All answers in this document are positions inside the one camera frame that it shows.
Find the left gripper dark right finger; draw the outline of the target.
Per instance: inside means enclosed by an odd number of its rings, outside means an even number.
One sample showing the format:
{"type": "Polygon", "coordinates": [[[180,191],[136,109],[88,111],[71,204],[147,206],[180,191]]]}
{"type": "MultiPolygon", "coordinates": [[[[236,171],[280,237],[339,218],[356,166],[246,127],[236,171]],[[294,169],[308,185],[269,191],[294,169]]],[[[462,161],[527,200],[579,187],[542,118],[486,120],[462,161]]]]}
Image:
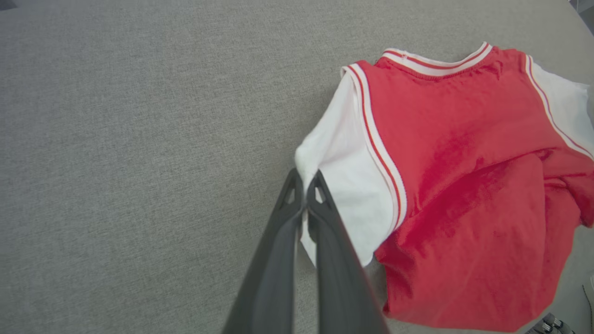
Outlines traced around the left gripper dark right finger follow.
{"type": "Polygon", "coordinates": [[[390,334],[321,171],[306,191],[316,245],[319,334],[390,334]]]}

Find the red and white shirt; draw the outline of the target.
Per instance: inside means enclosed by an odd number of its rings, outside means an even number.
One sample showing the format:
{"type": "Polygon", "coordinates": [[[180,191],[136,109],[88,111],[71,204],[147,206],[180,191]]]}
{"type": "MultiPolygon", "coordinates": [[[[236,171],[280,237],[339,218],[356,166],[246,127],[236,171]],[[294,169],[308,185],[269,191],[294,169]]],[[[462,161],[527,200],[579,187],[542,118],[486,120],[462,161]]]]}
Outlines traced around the red and white shirt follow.
{"type": "Polygon", "coordinates": [[[594,225],[588,86],[483,43],[443,63],[399,49],[342,68],[296,150],[321,171],[384,313],[515,332],[554,299],[577,226],[594,225]]]}

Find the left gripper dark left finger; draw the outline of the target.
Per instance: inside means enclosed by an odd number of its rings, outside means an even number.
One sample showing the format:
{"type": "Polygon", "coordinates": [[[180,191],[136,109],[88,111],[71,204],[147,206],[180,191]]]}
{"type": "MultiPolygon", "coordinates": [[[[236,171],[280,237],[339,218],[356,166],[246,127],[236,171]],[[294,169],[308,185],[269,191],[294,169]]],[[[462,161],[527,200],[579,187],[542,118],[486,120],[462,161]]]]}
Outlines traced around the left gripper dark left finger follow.
{"type": "Polygon", "coordinates": [[[221,334],[293,334],[303,181],[291,169],[221,334]]]}

